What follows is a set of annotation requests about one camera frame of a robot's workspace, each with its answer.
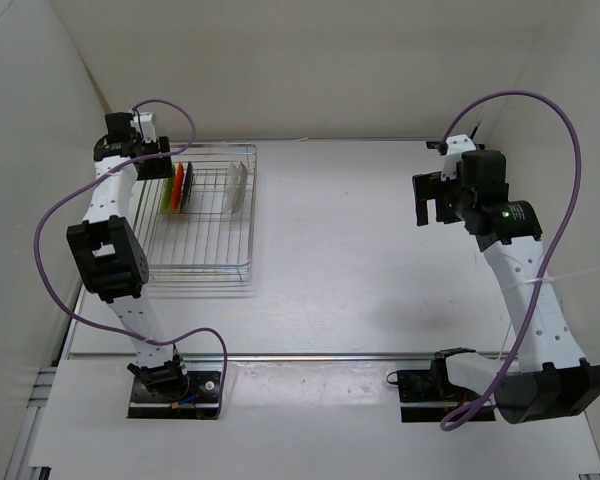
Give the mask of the orange plate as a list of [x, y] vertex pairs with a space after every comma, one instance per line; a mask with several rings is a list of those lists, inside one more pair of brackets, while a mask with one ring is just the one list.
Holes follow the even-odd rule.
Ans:
[[170, 212], [175, 213], [179, 209], [179, 205], [182, 197], [182, 190], [184, 184], [184, 166], [182, 163], [179, 163], [176, 168], [176, 174], [174, 177], [174, 183], [172, 188], [171, 195], [171, 203], [170, 203]]

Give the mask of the green plate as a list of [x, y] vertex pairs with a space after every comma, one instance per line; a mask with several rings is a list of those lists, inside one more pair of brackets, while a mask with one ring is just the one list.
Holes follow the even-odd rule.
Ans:
[[160, 212], [169, 213], [171, 211], [173, 189], [175, 183], [175, 176], [172, 176], [165, 180], [164, 190], [160, 203]]

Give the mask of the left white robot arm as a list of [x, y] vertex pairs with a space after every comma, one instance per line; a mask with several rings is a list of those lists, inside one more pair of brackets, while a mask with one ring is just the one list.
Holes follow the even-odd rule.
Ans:
[[136, 361], [128, 370], [151, 393], [169, 401], [188, 392], [190, 377], [176, 347], [150, 342], [162, 336], [160, 322], [143, 287], [150, 267], [126, 218], [137, 181], [173, 180], [169, 156], [114, 168], [139, 156], [168, 153], [169, 139], [156, 134], [155, 115], [134, 110], [105, 116], [107, 134], [94, 147], [96, 177], [102, 182], [91, 195], [81, 222], [67, 228], [67, 241], [86, 289], [115, 313], [131, 338]]

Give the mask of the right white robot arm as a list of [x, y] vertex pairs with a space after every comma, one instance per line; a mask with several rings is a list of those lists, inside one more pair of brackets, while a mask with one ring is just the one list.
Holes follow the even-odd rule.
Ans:
[[429, 387], [450, 400], [464, 388], [493, 401], [510, 424], [577, 416], [600, 396], [600, 365], [572, 336], [546, 274], [549, 252], [532, 205], [509, 199], [506, 158], [497, 150], [449, 156], [443, 170], [412, 179], [416, 222], [463, 223], [494, 272], [515, 332], [509, 357], [469, 349], [438, 353]]

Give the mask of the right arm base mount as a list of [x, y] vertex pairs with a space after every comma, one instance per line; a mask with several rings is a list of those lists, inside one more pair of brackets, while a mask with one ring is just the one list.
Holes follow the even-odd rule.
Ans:
[[448, 413], [477, 400], [473, 390], [453, 385], [448, 379], [446, 360], [474, 350], [456, 348], [438, 351], [428, 367], [389, 372], [386, 383], [398, 388], [401, 422], [439, 423]]

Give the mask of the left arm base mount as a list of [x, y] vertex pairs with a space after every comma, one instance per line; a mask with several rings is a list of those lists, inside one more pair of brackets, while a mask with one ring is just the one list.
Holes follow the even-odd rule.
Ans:
[[135, 378], [127, 407], [128, 419], [218, 420], [223, 370], [219, 363], [209, 368], [187, 364], [187, 379], [175, 391], [150, 391]]

